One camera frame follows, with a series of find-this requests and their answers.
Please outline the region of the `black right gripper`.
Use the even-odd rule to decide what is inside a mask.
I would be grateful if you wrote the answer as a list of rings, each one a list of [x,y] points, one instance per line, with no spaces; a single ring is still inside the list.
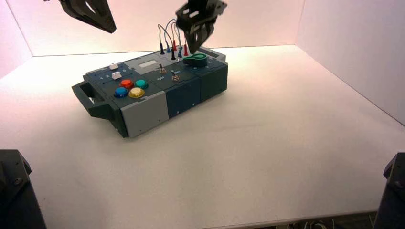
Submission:
[[[189,0],[175,12],[176,25],[184,31],[190,53],[196,53],[212,35],[217,17],[226,8],[222,0]]]

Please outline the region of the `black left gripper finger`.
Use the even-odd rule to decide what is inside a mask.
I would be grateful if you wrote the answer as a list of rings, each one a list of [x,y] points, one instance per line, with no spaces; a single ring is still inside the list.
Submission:
[[[107,0],[60,0],[62,9],[74,19],[108,33],[117,29]]]
[[[93,12],[89,16],[91,25],[104,31],[115,31],[117,29],[106,0],[88,0],[87,6]]]

